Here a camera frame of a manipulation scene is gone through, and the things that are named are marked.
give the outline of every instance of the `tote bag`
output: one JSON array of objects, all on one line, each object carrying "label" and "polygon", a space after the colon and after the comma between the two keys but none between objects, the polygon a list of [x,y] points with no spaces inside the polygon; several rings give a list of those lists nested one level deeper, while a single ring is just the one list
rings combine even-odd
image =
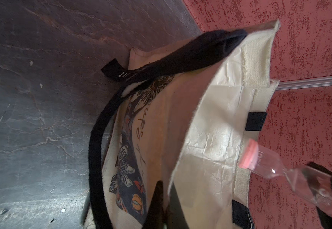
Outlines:
[{"label": "tote bag", "polygon": [[[169,211],[173,194],[186,227],[253,227],[250,214],[234,204],[247,207],[250,179],[236,165],[247,139],[257,139],[278,85],[269,79],[278,28],[272,21],[151,52],[133,48],[128,70],[116,60],[103,68],[124,86],[91,134],[84,228],[142,228],[159,184],[163,222],[178,217]],[[116,110],[101,167],[102,134]]]}]

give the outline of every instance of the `bag handle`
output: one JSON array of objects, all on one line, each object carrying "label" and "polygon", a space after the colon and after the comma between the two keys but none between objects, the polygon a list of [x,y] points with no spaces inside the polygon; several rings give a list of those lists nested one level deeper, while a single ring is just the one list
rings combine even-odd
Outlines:
[{"label": "bag handle", "polygon": [[[97,229],[113,228],[106,209],[103,192],[101,141],[105,128],[118,107],[136,91],[147,88],[158,76],[194,71],[223,60],[246,36],[246,31],[242,29],[232,32],[214,30],[200,35],[168,56],[139,69],[129,71],[118,66],[114,68],[124,70],[128,75],[124,84],[107,103],[93,126],[88,150],[90,205]],[[119,65],[115,61],[113,60],[110,63]],[[109,78],[114,79],[114,71],[106,73],[106,69],[109,69],[109,66],[106,66],[102,69],[105,76],[112,75]]]}]

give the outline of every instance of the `wall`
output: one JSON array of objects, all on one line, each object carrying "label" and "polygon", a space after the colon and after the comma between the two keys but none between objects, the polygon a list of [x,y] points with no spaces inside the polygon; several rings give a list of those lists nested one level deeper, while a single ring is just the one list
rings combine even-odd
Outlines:
[{"label": "wall", "polygon": [[[313,161],[332,171],[332,86],[276,91],[259,143],[288,167]],[[293,194],[285,178],[251,175],[249,208],[256,228],[321,228],[313,205]]]},{"label": "wall", "polygon": [[332,0],[184,0],[203,31],[279,19],[270,75],[281,81],[332,75]]}]

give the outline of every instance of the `clear plastic bottle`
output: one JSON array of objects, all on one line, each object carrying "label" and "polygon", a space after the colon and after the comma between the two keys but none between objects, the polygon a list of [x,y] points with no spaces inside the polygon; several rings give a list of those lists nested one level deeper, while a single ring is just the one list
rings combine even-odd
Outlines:
[{"label": "clear plastic bottle", "polygon": [[259,145],[252,139],[248,142],[239,167],[249,169],[265,179],[285,176],[298,196],[315,204],[332,217],[332,189],[329,174],[305,165],[287,169],[278,153]]}]

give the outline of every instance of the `marble floor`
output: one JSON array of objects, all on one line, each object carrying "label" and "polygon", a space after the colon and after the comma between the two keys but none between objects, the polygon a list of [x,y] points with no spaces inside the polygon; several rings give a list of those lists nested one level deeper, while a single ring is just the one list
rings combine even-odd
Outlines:
[{"label": "marble floor", "polygon": [[101,67],[198,34],[182,0],[0,1],[0,229],[81,228]]}]

